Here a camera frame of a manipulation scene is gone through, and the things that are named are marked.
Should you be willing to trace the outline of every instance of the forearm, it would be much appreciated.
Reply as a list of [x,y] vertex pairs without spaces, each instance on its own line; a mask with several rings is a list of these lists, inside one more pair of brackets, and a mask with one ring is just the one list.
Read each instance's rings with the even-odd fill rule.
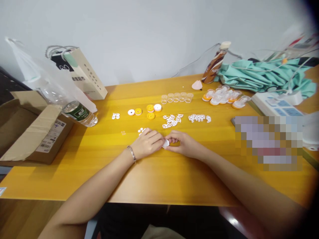
[[51,219],[54,224],[88,222],[104,205],[126,171],[133,164],[129,149],[77,189]]
[[300,205],[218,154],[209,151],[205,156],[201,160],[274,236],[281,236],[298,223],[304,212]]

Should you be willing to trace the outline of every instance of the hand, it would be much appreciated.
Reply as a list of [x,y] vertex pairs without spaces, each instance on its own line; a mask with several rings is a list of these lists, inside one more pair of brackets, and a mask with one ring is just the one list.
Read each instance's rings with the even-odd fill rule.
[[165,150],[180,153],[189,158],[195,158],[202,161],[210,152],[208,148],[198,143],[187,133],[183,133],[177,130],[172,130],[171,133],[165,137],[165,139],[168,139],[170,143],[176,143],[180,141],[180,146],[168,146],[165,147]]
[[156,130],[146,128],[130,146],[136,160],[139,160],[158,151],[164,143],[164,137],[160,133]]

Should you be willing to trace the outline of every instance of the silver bangle bracelet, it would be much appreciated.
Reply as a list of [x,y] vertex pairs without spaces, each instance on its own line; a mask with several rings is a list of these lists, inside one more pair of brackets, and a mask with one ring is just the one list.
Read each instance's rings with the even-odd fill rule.
[[133,153],[133,150],[132,150],[132,148],[131,148],[131,146],[127,146],[129,149],[130,149],[130,151],[131,151],[131,153],[132,153],[132,156],[133,156],[133,164],[136,164],[136,158],[135,158],[135,155],[134,155],[134,153]]

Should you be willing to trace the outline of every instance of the wooden table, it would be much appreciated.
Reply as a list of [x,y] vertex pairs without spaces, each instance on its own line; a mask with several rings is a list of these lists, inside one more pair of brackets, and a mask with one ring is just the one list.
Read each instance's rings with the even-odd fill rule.
[[[231,105],[211,106],[202,101],[207,89],[218,83],[204,85],[194,91],[191,84],[201,75],[146,81],[107,87],[103,101],[95,101],[99,122],[92,128],[75,125],[56,159],[50,166],[14,167],[0,187],[7,187],[2,198],[66,200],[94,173],[114,159],[138,137],[138,129],[149,127],[163,135],[172,129],[187,132],[206,147],[222,155],[243,170],[261,177],[266,183],[302,205],[308,205],[318,172],[305,160],[300,172],[264,172],[240,156],[235,150],[234,116],[255,116],[247,105],[236,110]],[[146,118],[146,106],[160,103],[163,94],[192,92],[194,99],[167,103],[154,120]],[[129,109],[142,108],[140,116],[129,116]],[[120,113],[120,119],[111,119]],[[184,114],[174,128],[163,129],[163,115]],[[191,114],[210,115],[211,123],[188,120]],[[203,163],[176,153],[160,150],[132,166],[109,198],[110,202],[155,203],[182,205],[238,205],[238,201]]]

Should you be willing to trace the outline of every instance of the floor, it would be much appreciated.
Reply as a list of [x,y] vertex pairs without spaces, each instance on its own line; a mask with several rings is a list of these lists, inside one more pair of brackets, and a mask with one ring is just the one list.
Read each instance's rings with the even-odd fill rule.
[[38,238],[62,204],[62,201],[0,199],[0,238]]

